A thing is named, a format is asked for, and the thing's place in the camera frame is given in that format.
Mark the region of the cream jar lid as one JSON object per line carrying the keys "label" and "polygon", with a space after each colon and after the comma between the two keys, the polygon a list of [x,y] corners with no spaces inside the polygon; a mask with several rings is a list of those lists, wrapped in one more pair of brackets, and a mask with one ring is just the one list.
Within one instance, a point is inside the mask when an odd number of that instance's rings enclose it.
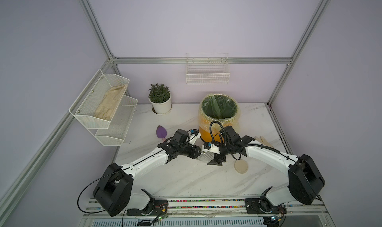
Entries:
{"label": "cream jar lid", "polygon": [[245,160],[237,160],[234,163],[234,169],[240,174],[245,174],[249,169],[249,165]]}

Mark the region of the ribbed glass oatmeal jar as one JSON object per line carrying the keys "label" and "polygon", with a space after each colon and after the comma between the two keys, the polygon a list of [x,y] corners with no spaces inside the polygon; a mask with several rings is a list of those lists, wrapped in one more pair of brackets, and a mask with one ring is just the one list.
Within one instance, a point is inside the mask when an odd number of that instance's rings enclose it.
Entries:
{"label": "ribbed glass oatmeal jar", "polygon": [[214,153],[212,152],[203,152],[201,153],[199,157],[196,158],[196,160],[204,162],[204,163],[208,163],[213,159],[214,159]]}

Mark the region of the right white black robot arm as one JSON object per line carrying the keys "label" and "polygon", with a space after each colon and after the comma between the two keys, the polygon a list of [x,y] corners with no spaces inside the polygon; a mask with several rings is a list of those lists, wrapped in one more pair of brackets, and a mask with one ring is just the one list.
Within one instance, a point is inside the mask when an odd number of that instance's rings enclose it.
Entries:
{"label": "right white black robot arm", "polygon": [[270,212],[276,206],[293,201],[311,205],[325,186],[325,180],[309,155],[288,154],[253,137],[241,137],[231,126],[223,128],[218,138],[205,142],[203,151],[214,154],[210,165],[222,165],[227,155],[238,154],[270,165],[288,178],[287,183],[269,187],[261,194],[259,206],[263,212]]}

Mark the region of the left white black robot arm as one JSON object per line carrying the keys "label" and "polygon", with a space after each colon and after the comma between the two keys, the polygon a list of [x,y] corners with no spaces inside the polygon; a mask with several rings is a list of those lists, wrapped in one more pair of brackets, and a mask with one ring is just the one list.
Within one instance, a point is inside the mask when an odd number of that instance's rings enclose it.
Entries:
{"label": "left white black robot arm", "polygon": [[94,198],[111,216],[125,209],[149,215],[154,210],[155,198],[145,189],[134,190],[133,183],[179,155],[196,159],[202,153],[195,142],[201,137],[198,130],[179,129],[151,152],[124,165],[110,164],[93,191]]}

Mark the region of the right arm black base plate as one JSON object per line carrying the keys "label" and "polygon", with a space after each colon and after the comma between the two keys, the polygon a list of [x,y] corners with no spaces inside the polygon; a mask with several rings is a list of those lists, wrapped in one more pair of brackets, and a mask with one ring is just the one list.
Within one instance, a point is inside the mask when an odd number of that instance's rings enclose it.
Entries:
{"label": "right arm black base plate", "polygon": [[284,204],[274,206],[267,199],[261,198],[246,198],[244,199],[245,208],[247,214],[249,215],[259,215],[259,214],[281,214],[286,213],[286,208]]}

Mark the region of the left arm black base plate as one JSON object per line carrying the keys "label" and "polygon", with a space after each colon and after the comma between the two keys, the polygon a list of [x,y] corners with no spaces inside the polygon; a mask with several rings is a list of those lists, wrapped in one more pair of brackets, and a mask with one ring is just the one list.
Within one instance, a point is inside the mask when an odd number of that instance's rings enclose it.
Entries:
{"label": "left arm black base plate", "polygon": [[149,202],[148,207],[144,208],[143,210],[138,209],[127,209],[126,215],[127,216],[158,216],[162,210],[168,207],[168,200],[165,199],[159,199],[154,200],[152,202]]}

